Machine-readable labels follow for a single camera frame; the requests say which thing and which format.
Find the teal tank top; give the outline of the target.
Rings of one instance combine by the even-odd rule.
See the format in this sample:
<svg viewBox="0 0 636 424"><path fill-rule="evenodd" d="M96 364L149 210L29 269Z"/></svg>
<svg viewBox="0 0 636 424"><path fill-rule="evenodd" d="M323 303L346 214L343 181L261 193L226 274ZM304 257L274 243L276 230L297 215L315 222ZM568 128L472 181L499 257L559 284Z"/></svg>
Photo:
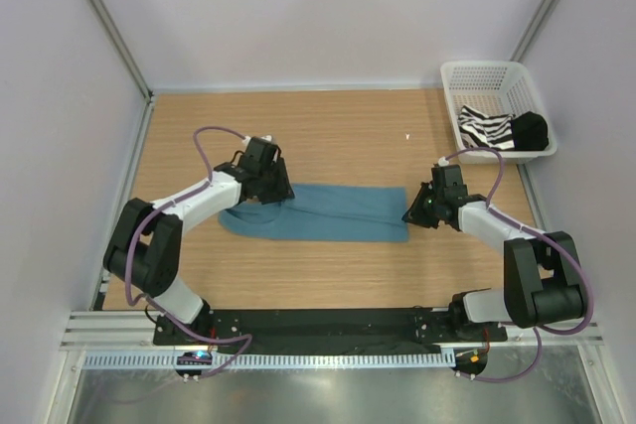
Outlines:
<svg viewBox="0 0 636 424"><path fill-rule="evenodd" d="M295 184L295 198L242 203L220 212L227 231L250 238L333 242L407 242L404 188Z"/></svg>

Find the black white striped tank top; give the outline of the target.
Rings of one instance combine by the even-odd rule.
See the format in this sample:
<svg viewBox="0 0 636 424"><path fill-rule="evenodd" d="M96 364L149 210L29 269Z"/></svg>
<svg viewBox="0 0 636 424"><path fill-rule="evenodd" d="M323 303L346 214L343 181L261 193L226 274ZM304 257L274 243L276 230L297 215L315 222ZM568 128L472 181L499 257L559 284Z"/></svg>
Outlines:
<svg viewBox="0 0 636 424"><path fill-rule="evenodd" d="M487 115L464 105L458 116L458 128L463 144L468 148L513 151L512 121L510 114Z"/></svg>

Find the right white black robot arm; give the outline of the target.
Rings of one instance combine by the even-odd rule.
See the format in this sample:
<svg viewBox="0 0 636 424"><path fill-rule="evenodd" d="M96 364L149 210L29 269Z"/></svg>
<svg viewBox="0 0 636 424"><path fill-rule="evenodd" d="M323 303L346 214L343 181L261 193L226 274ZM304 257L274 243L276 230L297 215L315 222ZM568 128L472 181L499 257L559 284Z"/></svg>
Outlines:
<svg viewBox="0 0 636 424"><path fill-rule="evenodd" d="M458 165L434 165L431 180L421 184L402 220L424 228L447 225L503 257L501 289L453 296L447 326L456 339L473 339L484 324L511 323L569 335L589 323L592 304L572 237L529 227L486 197L471 195Z"/></svg>

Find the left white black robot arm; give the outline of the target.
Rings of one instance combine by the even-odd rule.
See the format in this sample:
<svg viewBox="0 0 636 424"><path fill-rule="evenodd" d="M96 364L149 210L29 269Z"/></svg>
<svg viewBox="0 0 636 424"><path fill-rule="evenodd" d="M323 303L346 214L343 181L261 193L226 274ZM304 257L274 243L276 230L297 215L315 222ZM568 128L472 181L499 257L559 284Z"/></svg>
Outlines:
<svg viewBox="0 0 636 424"><path fill-rule="evenodd" d="M245 201L263 205L294 197L281 149L269 136L241 138L244 149L216 167L204 161L207 176L169 197L138 198L123 207L102 265L124 283L126 300L141 298L177 321L188 344L202 343L211 331L210 306L179 276L184 235L219 212Z"/></svg>

